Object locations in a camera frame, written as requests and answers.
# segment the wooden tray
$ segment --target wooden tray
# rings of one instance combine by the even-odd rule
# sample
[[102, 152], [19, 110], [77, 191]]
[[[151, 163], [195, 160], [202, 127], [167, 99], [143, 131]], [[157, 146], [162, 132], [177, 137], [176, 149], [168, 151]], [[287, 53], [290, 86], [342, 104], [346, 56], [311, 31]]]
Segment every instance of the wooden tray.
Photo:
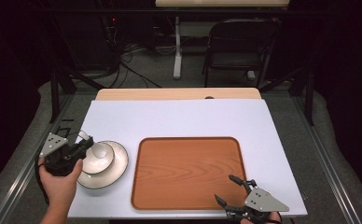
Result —
[[244, 204], [244, 187], [229, 175], [246, 179], [239, 143], [231, 137], [146, 138], [140, 143], [132, 190], [139, 210], [222, 209]]

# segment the saucer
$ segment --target saucer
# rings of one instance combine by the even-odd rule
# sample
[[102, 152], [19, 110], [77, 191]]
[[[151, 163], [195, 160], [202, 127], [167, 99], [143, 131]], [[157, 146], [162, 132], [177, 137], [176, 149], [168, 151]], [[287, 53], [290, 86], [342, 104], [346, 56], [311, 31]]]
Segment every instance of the saucer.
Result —
[[86, 151], [86, 158], [83, 160], [83, 172], [89, 175], [95, 175], [112, 163], [114, 159], [114, 150], [106, 143], [95, 143]]
[[78, 183], [88, 189], [100, 189], [114, 183], [123, 175], [128, 166], [128, 153], [121, 144], [112, 141], [101, 143], [106, 143], [113, 148], [114, 159], [105, 170], [98, 174], [81, 173]]

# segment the gray carpet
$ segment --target gray carpet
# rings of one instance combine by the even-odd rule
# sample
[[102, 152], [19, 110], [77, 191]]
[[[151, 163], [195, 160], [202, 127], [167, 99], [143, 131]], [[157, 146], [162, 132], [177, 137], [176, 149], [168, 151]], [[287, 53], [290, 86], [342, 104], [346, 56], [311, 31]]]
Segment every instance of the gray carpet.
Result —
[[[185, 49], [182, 67], [182, 77], [179, 80], [173, 79], [174, 55], [162, 55], [146, 50], [136, 51], [128, 65], [134, 71], [152, 79], [162, 87], [202, 87], [202, 53], [195, 49]], [[146, 88], [146, 83], [137, 75], [126, 72], [121, 68], [120, 76], [115, 88]], [[97, 79], [97, 82], [108, 87], [114, 80], [114, 76]], [[213, 74], [210, 78], [210, 86], [239, 87], [245, 85], [246, 77], [243, 74], [234, 73], [232, 76], [224, 77]], [[10, 159], [7, 167], [0, 175], [0, 208], [4, 204], [8, 211], [0, 211], [0, 223], [38, 223], [44, 216], [46, 205], [44, 198], [35, 177], [27, 178], [28, 184], [21, 188], [22, 195], [14, 203], [7, 201], [7, 194], [12, 184], [20, 176], [21, 171], [33, 157], [39, 143], [45, 134], [51, 130], [62, 129], [62, 132], [77, 132], [82, 125], [83, 119], [94, 99], [95, 90], [85, 83], [76, 81], [78, 92], [70, 97], [62, 95], [64, 102], [63, 114], [59, 122], [50, 125], [50, 89], [49, 84], [40, 88], [41, 104], [36, 112], [35, 119], [29, 130], [21, 140], [15, 153]], [[262, 97], [268, 104], [274, 124], [279, 133], [285, 149], [291, 169], [296, 178], [299, 190], [306, 197], [305, 205], [309, 213], [306, 217], [295, 218], [296, 223], [347, 223], [342, 208], [333, 188], [327, 180], [322, 165], [318, 160], [316, 144], [312, 139], [306, 121], [300, 115], [298, 100], [289, 97], [286, 93], [287, 85], [283, 85], [274, 91], [263, 93]], [[321, 143], [325, 146], [327, 154], [333, 162], [336, 172], [349, 193], [350, 201], [362, 223], [362, 185], [355, 176], [355, 173], [342, 157], [336, 142], [334, 132], [327, 114], [326, 102], [317, 93], [314, 93], [313, 120], [314, 129], [317, 131]], [[108, 223], [108, 220], [97, 219], [70, 219], [69, 223]]]

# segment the white table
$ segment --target white table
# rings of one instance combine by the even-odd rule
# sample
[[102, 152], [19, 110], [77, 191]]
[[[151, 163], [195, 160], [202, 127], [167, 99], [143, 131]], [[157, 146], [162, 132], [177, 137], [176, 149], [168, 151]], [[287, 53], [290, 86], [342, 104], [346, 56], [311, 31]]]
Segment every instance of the white table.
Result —
[[[239, 141], [244, 167], [249, 179], [290, 207], [284, 217], [307, 215], [295, 178], [289, 167], [280, 139], [266, 103], [258, 99], [191, 99], [190, 95], [211, 95], [233, 98], [238, 89], [184, 89], [182, 100], [172, 99], [173, 92], [183, 89], [113, 90], [120, 99], [108, 100], [108, 95], [92, 101], [82, 130], [98, 141], [121, 143], [129, 154], [129, 165], [114, 184], [102, 189], [77, 186], [77, 195], [69, 217], [95, 218], [226, 218], [224, 210], [139, 211], [132, 207], [132, 182], [138, 146], [147, 137], [232, 136]], [[122, 93], [137, 95], [132, 100]], [[147, 100], [160, 96], [160, 100]]]
[[[289, 0], [156, 0], [155, 2], [156, 7], [287, 7], [288, 3]], [[190, 27], [191, 22], [187, 22], [185, 25]], [[198, 23], [197, 29], [199, 31], [195, 36], [208, 36], [213, 25], [212, 22]], [[183, 35], [181, 26], [179, 17], [175, 17], [175, 79], [181, 78], [182, 50], [180, 39]]]

